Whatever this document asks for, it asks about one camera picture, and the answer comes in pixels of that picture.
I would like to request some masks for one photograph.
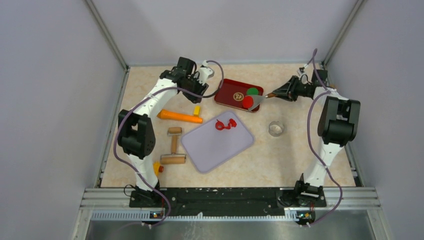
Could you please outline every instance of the beige table surface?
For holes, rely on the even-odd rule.
[[[215,65],[211,66],[215,70],[215,76],[209,80],[209,89],[205,95],[212,93],[218,87],[221,78],[219,68]],[[269,93],[287,82],[301,66],[302,64],[245,64],[224,65],[223,69],[225,78],[261,86],[265,93]],[[121,107],[129,110],[136,105],[152,89],[159,75],[171,68],[171,66],[131,67]],[[311,77],[311,67],[307,68],[307,73]],[[308,146],[306,130],[311,102],[312,99],[304,97],[299,97],[296,102],[270,98],[261,104],[258,112],[250,113],[216,104],[213,98],[203,99],[199,104],[203,122],[222,112],[233,110],[254,135],[255,143],[207,174],[197,172],[188,157],[185,164],[165,165],[164,172],[158,177],[160,186],[169,188],[294,186],[301,173],[314,159]],[[194,108],[195,105],[181,93],[164,107],[169,111],[189,115],[193,114]],[[315,105],[311,120],[312,144],[315,148],[319,140],[316,129],[321,111],[322,106]],[[156,136],[156,146],[152,153],[153,161],[159,161],[162,154],[170,153],[171,138],[167,136],[169,127],[182,127],[183,132],[187,133],[198,126],[195,123],[161,120],[156,117],[152,120]],[[281,121],[284,124],[283,135],[273,137],[268,133],[268,125],[272,121]],[[117,152],[124,159],[128,159],[120,147]],[[184,153],[181,144],[179,144],[178,153]],[[342,186],[355,186],[344,149],[335,158],[330,171]],[[134,171],[116,160],[111,148],[101,186],[123,187],[135,182]],[[328,176],[325,186],[335,186]]]

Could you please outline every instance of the white wall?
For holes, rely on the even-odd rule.
[[[424,1],[367,1],[329,65],[361,102],[352,145],[396,239],[423,239]]]
[[[82,0],[0,2],[0,239],[69,239],[123,70]]]
[[[129,65],[322,60],[355,0],[94,0]]]

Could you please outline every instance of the purple tray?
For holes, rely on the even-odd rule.
[[[237,123],[231,129],[217,130],[217,120],[227,125],[230,119]],[[255,137],[233,111],[226,111],[181,137],[181,144],[197,170],[206,174],[243,152],[255,142]]]

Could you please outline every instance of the green circle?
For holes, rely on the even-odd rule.
[[[259,90],[256,89],[255,87],[251,87],[247,90],[247,95],[258,95],[259,94]]]

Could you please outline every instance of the purple cable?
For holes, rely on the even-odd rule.
[[[210,94],[210,95],[207,95],[207,96],[202,96],[202,95],[198,95],[198,94],[195,94],[195,93],[193,93],[193,92],[191,92],[191,91],[188,91],[188,90],[186,90],[186,89],[184,89],[184,88],[181,88],[181,87],[166,87],[166,88],[162,88],[162,89],[160,89],[160,90],[158,90],[158,91],[156,91],[155,93],[153,93],[151,96],[152,97],[154,97],[154,96],[156,96],[156,95],[158,95],[158,94],[160,94],[160,93],[162,93],[162,92],[164,92],[164,91],[167,91],[167,90],[178,90],[178,91],[181,91],[181,92],[183,92],[183,93],[187,93],[187,94],[190,94],[190,95],[192,95],[192,96],[195,96],[195,97],[197,97],[197,98],[210,98],[210,97],[212,97],[212,96],[214,96],[215,94],[217,94],[217,92],[221,89],[221,87],[223,86],[223,83],[224,83],[224,70],[223,70],[223,67],[221,66],[221,64],[219,64],[217,61],[214,61],[214,60],[207,60],[206,61],[207,63],[214,63],[214,64],[216,64],[216,65],[218,65],[218,67],[219,67],[219,69],[221,70],[221,81],[220,81],[220,84],[219,84],[219,87],[218,87],[218,89],[215,91],[215,92],[213,92],[212,94]],[[170,204],[170,201],[168,200],[168,198],[163,194],[163,193],[161,193],[159,190],[157,190],[157,189],[155,189],[153,186],[151,186],[150,184],[148,184],[147,183],[147,181],[144,179],[144,177],[139,173],[139,171],[137,170],[137,168],[135,167],[135,166],[133,166],[131,163],[129,163],[128,161],[125,161],[124,159],[122,159],[122,158],[120,158],[119,156],[118,156],[118,153],[117,153],[117,145],[118,145],[118,136],[119,136],[119,134],[120,134],[120,132],[121,132],[121,130],[122,130],[122,127],[124,126],[124,123],[125,123],[125,121],[127,121],[127,119],[128,119],[128,117],[138,108],[138,107],[140,107],[142,104],[144,104],[145,102],[147,102],[148,100],[150,100],[150,98],[151,97],[146,97],[145,99],[143,99],[141,102],[139,102],[137,105],[135,105],[131,110],[129,110],[128,111],[128,113],[125,115],[125,117],[122,119],[122,121],[121,121],[121,123],[120,123],[120,125],[119,125],[119,127],[118,127],[118,130],[117,130],[117,132],[116,132],[116,135],[115,135],[115,139],[113,140],[113,155],[115,156],[115,158],[118,160],[118,161],[120,161],[120,162],[122,162],[122,163],[124,163],[124,164],[126,164],[126,165],[128,165],[130,168],[132,168],[134,171],[135,171],[135,173],[138,175],[138,177],[141,179],[141,181],[143,181],[143,183],[147,186],[147,187],[149,187],[150,189],[152,189],[155,193],[157,193],[159,196],[161,196],[164,200],[165,200],[165,202],[166,202],[166,204],[168,205],[168,211],[166,212],[166,214],[165,214],[165,216],[160,220],[160,221],[158,221],[157,223],[155,223],[155,224],[153,224],[152,225],[152,227],[155,227],[155,226],[158,226],[158,225],[160,225],[169,215],[170,215],[170,213],[171,213],[171,204]],[[126,224],[126,225],[124,225],[124,226],[122,226],[122,227],[120,227],[118,230],[116,230],[116,232],[118,232],[119,230],[121,230],[121,229],[123,229],[123,228],[125,228],[125,227],[127,227],[127,226],[130,226],[130,225],[133,225],[133,224],[139,224],[138,222],[132,222],[132,224]]]
[[[315,222],[309,224],[309,226],[313,226],[319,222],[321,222],[325,217],[327,217],[329,214],[331,214],[332,212],[334,212],[337,207],[340,205],[340,203],[342,202],[342,198],[343,198],[343,190],[342,190],[342,186],[340,186],[340,184],[333,178],[329,168],[327,167],[326,163],[321,159],[321,157],[317,154],[317,152],[314,150],[314,148],[312,147],[312,143],[311,143],[311,115],[312,115],[312,110],[314,109],[315,104],[317,103],[318,99],[320,99],[322,96],[326,95],[326,94],[330,94],[331,92],[327,89],[327,87],[324,85],[323,81],[320,78],[320,75],[318,75],[318,71],[317,71],[317,67],[315,66],[315,55],[317,54],[317,49],[315,48],[315,50],[313,50],[313,54],[312,54],[312,58],[309,61],[309,63],[312,61],[313,64],[313,70],[315,71],[316,77],[318,78],[318,81],[321,83],[321,85],[324,87],[324,89],[326,90],[325,92],[321,93],[320,95],[318,95],[313,101],[312,104],[310,105],[309,108],[309,112],[307,113],[307,127],[306,127],[306,131],[307,131],[307,143],[309,144],[309,148],[312,151],[312,153],[315,155],[315,157],[321,162],[321,164],[324,166],[325,171],[327,172],[329,178],[331,179],[331,181],[337,185],[338,189],[340,190],[340,197],[338,198],[337,203],[334,205],[334,207],[328,211],[327,213],[325,213],[322,217],[320,217],[318,220],[316,220]]]

